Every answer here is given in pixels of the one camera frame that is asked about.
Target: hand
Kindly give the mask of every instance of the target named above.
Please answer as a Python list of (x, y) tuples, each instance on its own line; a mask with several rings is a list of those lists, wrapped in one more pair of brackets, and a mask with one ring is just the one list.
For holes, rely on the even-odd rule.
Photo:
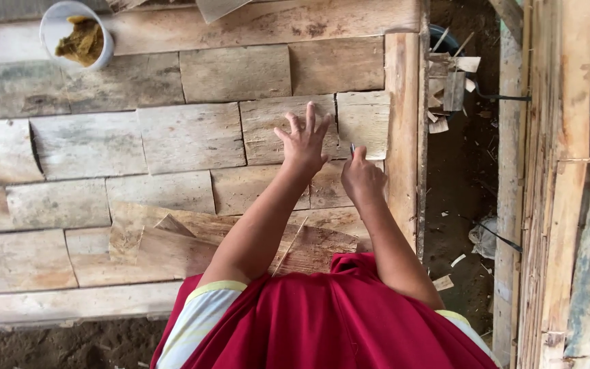
[(318, 129), (315, 129), (315, 104), (310, 101), (306, 106), (306, 125), (302, 128), (297, 115), (289, 112), (286, 119), (291, 122), (291, 134), (275, 128), (275, 134), (284, 142), (284, 164), (287, 170), (313, 177), (327, 162), (323, 154), (323, 138), (332, 122), (332, 115), (327, 113)]
[(388, 176), (366, 160), (366, 147), (357, 147), (354, 158), (349, 158), (341, 174), (343, 188), (357, 209), (378, 200), (383, 201), (383, 189)]

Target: person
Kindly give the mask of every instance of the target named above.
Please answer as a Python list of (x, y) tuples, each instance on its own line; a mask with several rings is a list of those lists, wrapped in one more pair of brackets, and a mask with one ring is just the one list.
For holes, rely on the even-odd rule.
[(386, 175), (366, 147), (341, 175), (365, 223), (371, 254), (336, 254), (330, 273), (270, 277), (289, 216), (328, 161), (315, 105), (275, 128), (284, 161), (235, 223), (200, 276), (177, 296), (152, 368), (495, 368), (494, 356), (459, 314), (444, 310), (384, 200)]

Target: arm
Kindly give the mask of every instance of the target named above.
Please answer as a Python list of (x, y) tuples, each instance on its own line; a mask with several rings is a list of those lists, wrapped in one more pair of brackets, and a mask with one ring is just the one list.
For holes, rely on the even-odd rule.
[(291, 122), (290, 135), (275, 128), (275, 134), (284, 142), (281, 169), (222, 240), (197, 287), (216, 281), (248, 284), (265, 273), (295, 204), (327, 161), (327, 155), (321, 152), (331, 115), (327, 114), (316, 130), (315, 106), (309, 102), (304, 128), (293, 113), (286, 114), (286, 118)]
[(348, 159), (341, 179), (370, 234), (381, 281), (434, 310), (444, 309), (434, 284), (386, 205), (383, 189), (387, 177), (366, 160), (366, 147), (358, 147), (354, 158)]

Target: white plastic cup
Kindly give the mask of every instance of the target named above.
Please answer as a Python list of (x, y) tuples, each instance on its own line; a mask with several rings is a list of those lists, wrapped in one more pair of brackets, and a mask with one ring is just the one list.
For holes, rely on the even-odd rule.
[[(94, 19), (99, 23), (103, 33), (103, 49), (99, 58), (89, 67), (84, 67), (77, 62), (73, 62), (63, 56), (56, 56), (54, 51), (58, 42), (62, 38), (68, 37), (72, 33), (74, 24), (68, 22), (68, 17), (73, 15), (83, 15)], [(98, 70), (106, 66), (113, 57), (115, 43), (111, 34), (103, 26), (102, 20), (86, 4), (78, 1), (61, 1), (53, 4), (43, 15), (40, 22), (40, 42), (45, 47), (50, 60), (67, 70)]]

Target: yellow trim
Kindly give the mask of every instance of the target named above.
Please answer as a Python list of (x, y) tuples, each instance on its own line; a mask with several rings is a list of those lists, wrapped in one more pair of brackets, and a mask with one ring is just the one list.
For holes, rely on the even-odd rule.
[(463, 315), (461, 315), (461, 314), (457, 314), (454, 311), (449, 311), (449, 310), (436, 310), (436, 312), (438, 314), (446, 316), (447, 318), (454, 318), (456, 320), (460, 320), (460, 321), (468, 324), (468, 326), (470, 327), (470, 323), (468, 323), (468, 320), (466, 318), (464, 318)]
[(204, 293), (216, 291), (218, 289), (233, 289), (234, 291), (242, 292), (245, 290), (245, 288), (247, 288), (247, 285), (238, 281), (210, 282), (209, 284), (205, 284), (204, 286), (198, 287), (192, 291), (190, 295), (188, 295), (188, 298), (185, 299), (185, 303), (188, 303), (192, 299), (196, 298), (197, 296), (201, 296)]

